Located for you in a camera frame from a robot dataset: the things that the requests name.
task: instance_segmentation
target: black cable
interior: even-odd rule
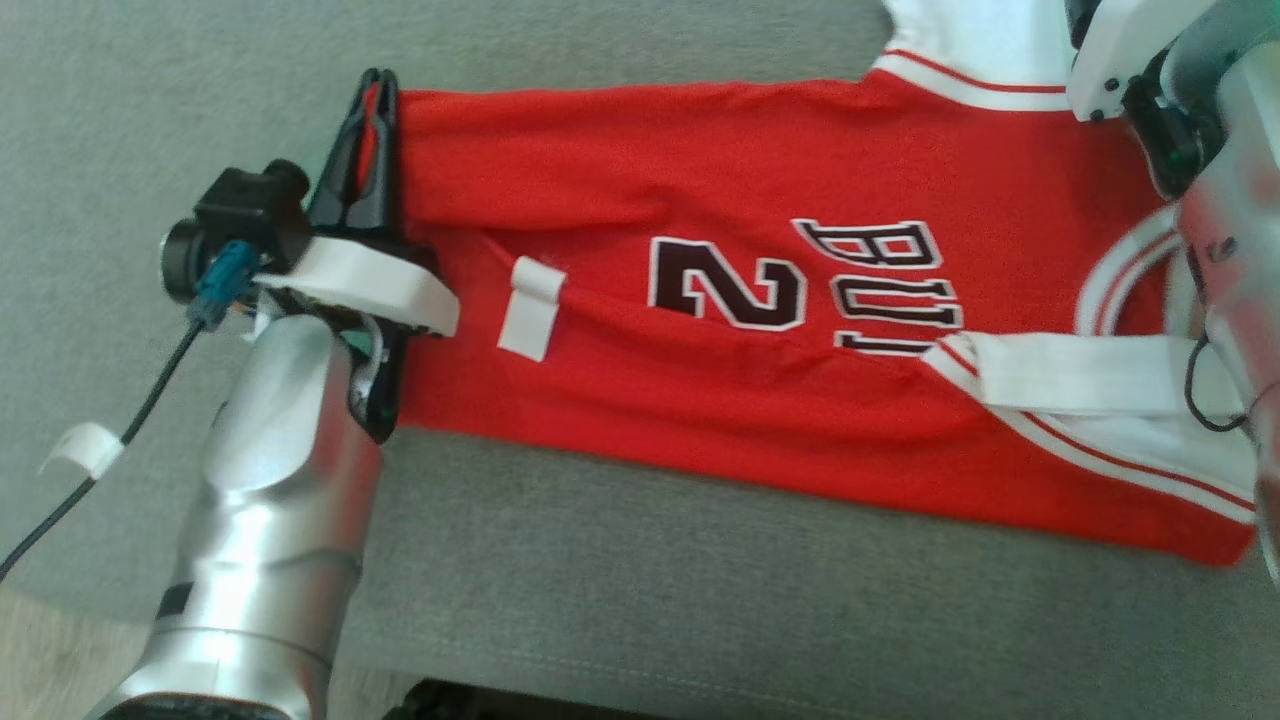
[[[128,429],[125,429],[124,434],[120,436],[120,445],[128,446],[133,442],[133,438],[137,437],[138,430],[142,429],[142,424],[147,421],[148,416],[151,416],[151,411],[155,410],[156,402],[159,402],[160,396],[164,395],[164,388],[173,378],[174,372],[178,369],[178,364],[182,363],[183,356],[186,356],[187,351],[191,350],[192,343],[196,342],[196,338],[204,328],[205,325],[202,323],[192,323],[191,327],[187,328],[187,334],[182,337],[182,342],[178,343],[173,355],[169,356],[169,361],[165,363],[164,369],[160,370],[160,377],[157,377],[156,382],[151,386],[151,393],[147,395],[147,398],[142,402],[142,407],[140,407],[138,413],[133,416],[133,421],[129,423]],[[84,500],[84,496],[88,495],[88,491],[93,489],[95,484],[97,484],[97,480],[92,477],[84,478],[84,482],[81,483],[79,487],[76,488],[76,491],[72,492],[56,510],[50,512],[49,516],[45,518],[44,523],[41,523],[35,530],[31,532],[31,534],[18,543],[18,547],[14,548],[8,557],[5,557],[3,564],[0,564],[0,583],[9,577],[9,571],[13,570],[28,550],[40,542],[40,539],[44,538],[45,534],[59,523],[59,520],[65,518],[81,500]]]
[[[1187,360],[1187,382],[1183,383],[1183,397],[1187,398],[1187,409],[1192,411],[1192,416],[1196,418],[1197,423],[1204,425],[1204,429],[1215,433],[1229,433],[1243,425],[1249,419],[1248,415],[1236,415],[1231,418],[1231,421],[1220,425],[1201,413],[1199,407],[1196,406],[1196,396],[1192,395],[1192,386],[1196,379],[1196,360],[1199,359],[1199,354],[1206,347],[1208,347],[1208,333],[1201,333],[1201,338],[1196,341],[1196,347],[1192,348],[1192,356]]]

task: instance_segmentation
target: blue connector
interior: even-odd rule
[[[187,307],[187,319],[206,331],[218,329],[232,302],[252,287],[261,266],[252,245],[242,240],[228,242],[196,283],[196,300]]]

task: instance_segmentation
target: armhole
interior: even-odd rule
[[[1065,13],[1025,0],[884,0],[893,35],[872,72],[961,105],[1066,111]]]
[[[1181,247],[1178,209],[1156,210],[1107,250],[1089,272],[1075,302],[1075,334],[1114,336],[1120,310],[1134,284],[1161,260]]]

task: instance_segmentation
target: floor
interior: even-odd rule
[[[145,626],[73,615],[0,591],[0,717],[83,717],[127,673],[145,641]],[[355,666],[339,655],[329,691],[329,717],[379,720],[417,680]],[[497,692],[485,692],[481,705],[503,720],[640,717]]]

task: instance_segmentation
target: white robot part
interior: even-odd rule
[[[1066,100],[1078,120],[1116,118],[1129,78],[1219,0],[1103,0],[1075,56]]]

